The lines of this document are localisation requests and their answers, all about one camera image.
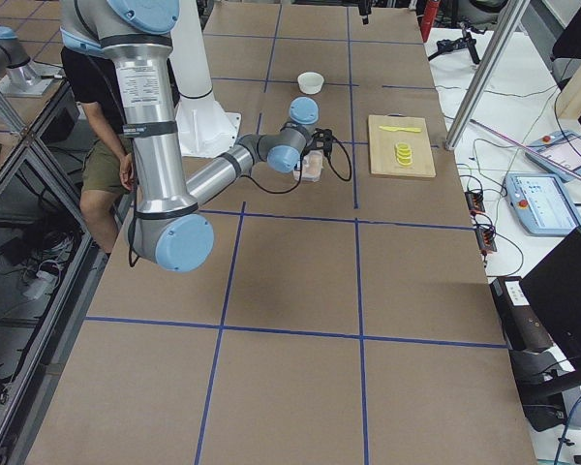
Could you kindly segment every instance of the stack of yellow rings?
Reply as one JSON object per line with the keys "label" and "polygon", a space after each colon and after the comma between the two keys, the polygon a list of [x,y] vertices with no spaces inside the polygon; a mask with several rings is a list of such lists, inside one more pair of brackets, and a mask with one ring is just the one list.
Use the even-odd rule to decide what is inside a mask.
{"label": "stack of yellow rings", "polygon": [[413,164],[411,146],[405,142],[396,144],[396,161],[403,167],[410,167]]}

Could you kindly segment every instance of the blue cable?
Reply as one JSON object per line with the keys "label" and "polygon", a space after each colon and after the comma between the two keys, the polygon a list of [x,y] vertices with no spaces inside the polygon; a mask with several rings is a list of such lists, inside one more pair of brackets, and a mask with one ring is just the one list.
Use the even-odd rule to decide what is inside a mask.
{"label": "blue cable", "polygon": [[562,437],[560,438],[560,444],[558,445],[558,451],[555,454],[555,460],[553,460],[553,465],[558,465],[558,463],[559,463],[560,452],[562,451],[562,445],[564,444],[564,441],[566,440],[566,433],[568,431],[568,427],[570,426],[570,420],[572,419],[572,414],[574,414],[574,411],[577,409],[577,407],[579,406],[580,403],[581,403],[581,395],[579,396],[577,401],[574,403],[574,405],[570,409],[570,412],[568,413],[568,417],[566,419],[566,424],[564,425],[564,432],[562,433]]}

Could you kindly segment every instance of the black tripod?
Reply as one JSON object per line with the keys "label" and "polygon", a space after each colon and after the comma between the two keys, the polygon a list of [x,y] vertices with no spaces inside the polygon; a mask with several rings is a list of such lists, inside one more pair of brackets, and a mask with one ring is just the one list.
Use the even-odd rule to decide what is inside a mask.
{"label": "black tripod", "polygon": [[477,55],[477,50],[475,49],[476,40],[472,37],[472,32],[475,32],[476,34],[484,34],[484,32],[479,31],[474,27],[468,27],[465,23],[461,23],[461,29],[463,31],[463,37],[460,39],[456,39],[455,41],[451,41],[450,39],[437,41],[437,51],[428,57],[428,61],[437,58],[439,55],[443,55],[444,53],[451,53],[452,51],[466,48],[472,56],[474,64],[478,65],[480,63],[480,57]]}

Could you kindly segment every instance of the black monitor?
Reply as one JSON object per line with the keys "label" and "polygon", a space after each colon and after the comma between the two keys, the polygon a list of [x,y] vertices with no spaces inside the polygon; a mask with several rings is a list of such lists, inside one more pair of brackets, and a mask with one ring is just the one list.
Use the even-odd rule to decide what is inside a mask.
{"label": "black monitor", "polygon": [[581,228],[574,229],[532,269],[521,289],[575,371],[519,387],[525,401],[581,386]]}

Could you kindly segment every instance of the olive shorts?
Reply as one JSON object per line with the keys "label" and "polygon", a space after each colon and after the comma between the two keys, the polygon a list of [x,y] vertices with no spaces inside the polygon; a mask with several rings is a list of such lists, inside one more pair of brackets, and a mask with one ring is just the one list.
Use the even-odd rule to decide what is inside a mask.
{"label": "olive shorts", "polygon": [[[132,151],[132,143],[122,135],[120,141],[127,153]],[[90,149],[82,173],[82,191],[106,191],[112,194],[128,194],[129,191],[120,183],[120,162],[107,145],[99,139]]]}

